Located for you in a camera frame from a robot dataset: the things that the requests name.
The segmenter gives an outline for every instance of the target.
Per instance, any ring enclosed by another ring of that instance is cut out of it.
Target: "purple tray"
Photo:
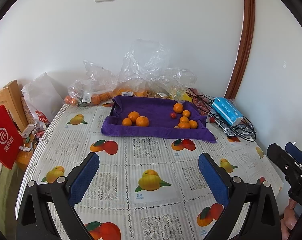
[[[184,110],[191,113],[190,119],[197,121],[197,129],[176,129],[182,114],[177,114],[176,119],[170,117],[173,106],[177,101],[161,98],[143,98],[116,96],[110,115],[105,119],[101,132],[108,136],[151,136],[169,139],[197,139],[216,143],[214,135],[205,127],[206,116],[198,113],[192,103],[185,101]],[[132,111],[149,119],[148,127],[135,125],[124,126],[122,120]]]

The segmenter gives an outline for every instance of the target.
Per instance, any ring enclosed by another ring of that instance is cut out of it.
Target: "red plastic bag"
[[[5,106],[0,106],[0,162],[12,169],[23,139],[9,117]]]

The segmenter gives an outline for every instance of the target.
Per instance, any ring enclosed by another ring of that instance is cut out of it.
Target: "hand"
[[[297,202],[293,199],[289,199],[289,205],[285,208],[283,212],[283,219],[281,219],[281,234],[282,240],[287,240],[290,233],[288,229],[292,230],[295,224],[297,223],[297,219],[295,216],[295,211],[293,210],[296,206]]]

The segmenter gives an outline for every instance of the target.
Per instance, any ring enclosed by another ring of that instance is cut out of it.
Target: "brown wooden trim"
[[[225,98],[235,98],[240,87],[250,54],[253,32],[255,28],[255,0],[244,0],[243,26],[238,55],[231,75]]]

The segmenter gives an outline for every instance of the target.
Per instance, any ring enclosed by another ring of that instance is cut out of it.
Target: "green fabric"
[[[0,174],[0,230],[8,240],[15,239],[15,204],[24,172],[14,163],[12,170],[3,166]]]

